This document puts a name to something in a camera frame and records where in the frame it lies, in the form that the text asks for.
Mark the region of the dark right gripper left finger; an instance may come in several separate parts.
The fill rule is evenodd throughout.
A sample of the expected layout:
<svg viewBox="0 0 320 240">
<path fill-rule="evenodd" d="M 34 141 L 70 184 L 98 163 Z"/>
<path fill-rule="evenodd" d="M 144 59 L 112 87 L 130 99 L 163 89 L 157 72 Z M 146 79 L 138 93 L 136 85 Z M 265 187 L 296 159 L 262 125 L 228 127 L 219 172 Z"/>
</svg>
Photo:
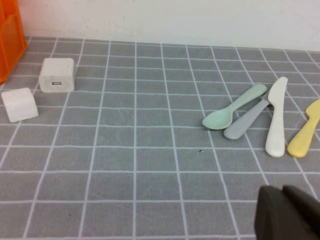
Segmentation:
<svg viewBox="0 0 320 240">
<path fill-rule="evenodd" d="M 276 187 L 262 186 L 258 192 L 254 230 L 258 240 L 289 240 L 292 216 L 288 199 Z"/>
</svg>

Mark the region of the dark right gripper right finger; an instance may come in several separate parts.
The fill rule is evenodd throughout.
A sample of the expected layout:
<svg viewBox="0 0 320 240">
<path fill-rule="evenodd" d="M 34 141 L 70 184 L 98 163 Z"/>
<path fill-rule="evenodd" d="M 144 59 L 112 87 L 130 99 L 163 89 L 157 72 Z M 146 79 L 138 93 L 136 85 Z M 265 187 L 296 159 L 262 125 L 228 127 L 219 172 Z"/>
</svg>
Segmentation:
<svg viewBox="0 0 320 240">
<path fill-rule="evenodd" d="M 317 238 L 320 239 L 320 201 L 293 185 L 285 185 L 283 193 Z"/>
</svg>

